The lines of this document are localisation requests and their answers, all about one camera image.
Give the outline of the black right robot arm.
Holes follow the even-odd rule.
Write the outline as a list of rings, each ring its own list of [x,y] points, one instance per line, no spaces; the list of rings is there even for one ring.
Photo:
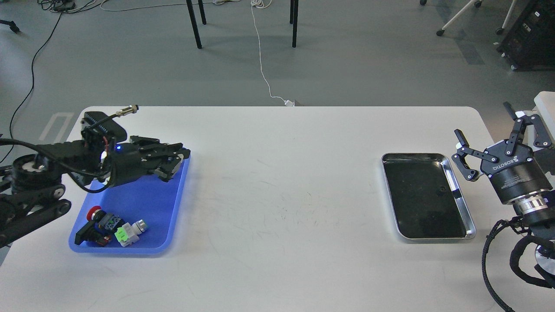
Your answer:
[[[500,202],[515,210],[512,219],[495,223],[481,258],[488,292],[504,311],[511,312],[488,279],[487,254],[497,234],[511,228],[522,236],[509,257],[511,270],[526,283],[554,288],[554,189],[547,178],[554,174],[554,146],[540,115],[516,112],[507,101],[503,105],[514,122],[509,137],[478,151],[470,148],[461,130],[455,130],[459,142],[452,160],[466,180],[487,176]]]

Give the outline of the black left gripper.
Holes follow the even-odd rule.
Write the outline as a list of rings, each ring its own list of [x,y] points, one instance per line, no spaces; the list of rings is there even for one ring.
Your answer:
[[[182,143],[161,143],[159,139],[143,136],[130,136],[129,142],[132,145],[116,145],[110,154],[110,188],[151,174],[168,182],[182,162],[190,158],[190,150]]]

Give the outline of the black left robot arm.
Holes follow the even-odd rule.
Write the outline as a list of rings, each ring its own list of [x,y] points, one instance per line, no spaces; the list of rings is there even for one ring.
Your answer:
[[[1,144],[33,150],[1,168],[1,247],[68,213],[72,204],[63,199],[63,175],[98,194],[143,176],[168,182],[191,154],[182,143],[141,136],[127,142],[108,134],[46,145],[2,138]]]

